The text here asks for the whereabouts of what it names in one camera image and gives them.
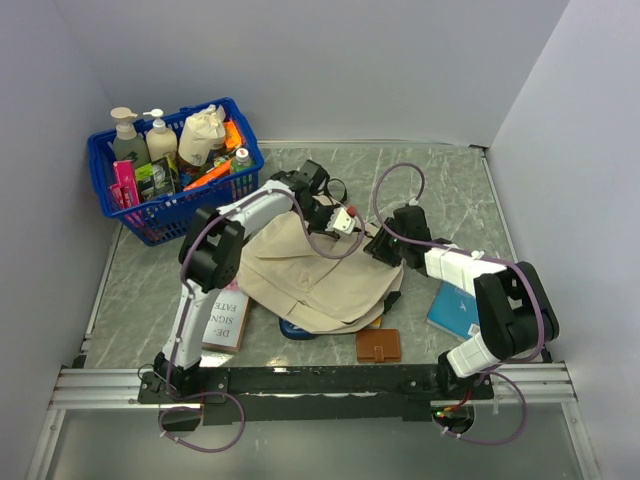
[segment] brown wallet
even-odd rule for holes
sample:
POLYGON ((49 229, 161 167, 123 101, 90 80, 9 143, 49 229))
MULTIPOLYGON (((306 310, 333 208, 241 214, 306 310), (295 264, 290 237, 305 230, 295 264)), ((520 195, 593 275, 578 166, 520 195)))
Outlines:
POLYGON ((360 330, 356 333, 358 362, 385 363, 402 360, 400 335, 395 329, 360 330))

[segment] blue object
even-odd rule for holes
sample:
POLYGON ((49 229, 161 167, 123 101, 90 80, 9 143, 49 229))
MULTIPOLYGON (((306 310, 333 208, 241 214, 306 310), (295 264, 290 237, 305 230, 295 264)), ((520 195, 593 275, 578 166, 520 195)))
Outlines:
POLYGON ((183 171, 180 171, 180 186, 182 188, 184 188, 187 185, 189 185, 192 181, 193 180, 192 180, 191 175, 189 175, 188 173, 185 173, 183 171))
POLYGON ((476 299, 446 282, 442 282, 427 320, 462 340, 480 331, 476 299))
MULTIPOLYGON (((113 172, 115 157, 112 149, 113 140, 116 137, 115 129, 89 137, 91 181, 100 199, 102 213, 106 217, 120 220, 149 246, 159 245, 187 233, 191 217, 200 206, 226 205, 258 188, 258 171, 264 166, 264 159, 249 122, 231 98, 226 97, 193 107, 183 107, 180 112, 163 118, 167 127, 176 132, 180 138, 185 119, 211 104, 224 107, 227 114, 225 121, 233 120, 235 123, 242 136, 243 145, 249 150, 254 160, 254 165, 200 188, 171 196, 164 195, 135 207, 121 209, 109 189, 110 185, 116 183, 113 172)), ((152 123, 152 120, 138 120, 134 126, 136 131, 144 136, 151 130, 152 123)))
POLYGON ((291 322, 287 322, 284 318, 280 318, 280 331, 282 335, 291 340, 312 340, 317 337, 317 335, 296 327, 291 322))

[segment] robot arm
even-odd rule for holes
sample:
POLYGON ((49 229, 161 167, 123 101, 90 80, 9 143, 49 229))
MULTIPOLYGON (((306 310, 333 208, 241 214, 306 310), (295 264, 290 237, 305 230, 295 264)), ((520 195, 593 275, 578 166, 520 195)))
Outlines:
MULTIPOLYGON (((395 210, 385 224, 403 237, 437 243, 443 248, 398 242, 381 229, 365 252, 392 266, 404 259, 408 267, 451 283, 476 298, 480 331, 438 359, 438 383, 444 391, 472 384, 475 379, 470 377, 536 346, 538 324, 531 299, 512 270, 482 260, 480 252, 463 255, 451 251, 457 246, 448 240, 432 240, 424 211, 417 205, 395 210)), ((533 290, 542 312, 544 340, 549 342, 558 337, 558 320, 535 268, 527 262, 516 265, 533 290)))
POLYGON ((288 196, 278 193, 265 195, 265 192, 289 192, 300 204, 310 232, 326 231, 338 235, 350 234, 353 231, 355 220, 346 214, 344 207, 322 205, 314 198, 328 180, 328 173, 320 165, 309 160, 300 170, 278 172, 262 188, 242 201, 219 209, 205 206, 196 211, 180 250, 180 263, 185 261, 187 252, 209 223, 220 216, 226 218, 202 240, 189 262, 186 272, 189 287, 182 285, 178 314, 171 334, 154 361, 154 370, 158 374, 166 376, 176 343, 178 346, 175 348, 175 357, 171 365, 171 383, 180 389, 186 378, 198 368, 202 338, 211 309, 220 291, 236 276, 245 241, 273 218, 292 209, 293 201, 288 196), (246 204, 252 197, 255 197, 254 201, 249 205, 238 207, 241 203, 246 204), (182 333, 178 336, 183 316, 182 333))

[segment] lotion bottle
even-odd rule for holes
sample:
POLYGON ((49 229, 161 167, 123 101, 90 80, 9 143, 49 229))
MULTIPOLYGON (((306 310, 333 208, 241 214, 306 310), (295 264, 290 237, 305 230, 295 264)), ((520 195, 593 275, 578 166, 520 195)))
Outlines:
POLYGON ((116 139, 113 141, 116 160, 131 160, 136 170, 148 165, 150 160, 147 144, 138 136, 132 123, 138 115, 126 107, 117 107, 111 110, 111 117, 117 123, 116 139))
POLYGON ((164 112, 159 108, 154 108, 145 115, 151 115, 153 120, 153 128, 147 133, 147 145, 149 147, 149 156, 152 162, 166 157, 170 164, 173 164, 178 151, 178 137, 173 130, 167 128, 167 124, 162 120, 164 112))

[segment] marble surface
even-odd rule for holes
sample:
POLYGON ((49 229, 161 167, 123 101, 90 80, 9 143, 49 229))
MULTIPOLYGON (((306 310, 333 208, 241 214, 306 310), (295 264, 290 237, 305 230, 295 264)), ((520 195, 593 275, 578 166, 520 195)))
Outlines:
MULTIPOLYGON (((261 180, 278 170, 292 170, 307 158, 343 180, 349 204, 374 220, 374 182, 398 162, 419 165, 427 178, 420 205, 431 232, 469 249, 511 258, 509 243, 491 185, 477 149, 433 146, 419 148, 263 148, 266 165, 261 180)), ((383 216, 415 196, 419 176, 411 169, 393 172, 382 186, 383 216)), ((122 230, 98 311, 86 368, 136 368, 153 361, 164 345, 178 308, 177 261, 181 241, 146 247, 122 230)), ((400 332, 403 363, 432 363, 459 344, 453 336, 429 325, 427 312, 439 282, 405 270, 402 297, 384 317, 383 328, 400 332)), ((322 336, 311 341, 284 338, 278 319, 254 305, 239 353, 203 352, 203 365, 279 366, 356 364, 353 334, 322 336)))

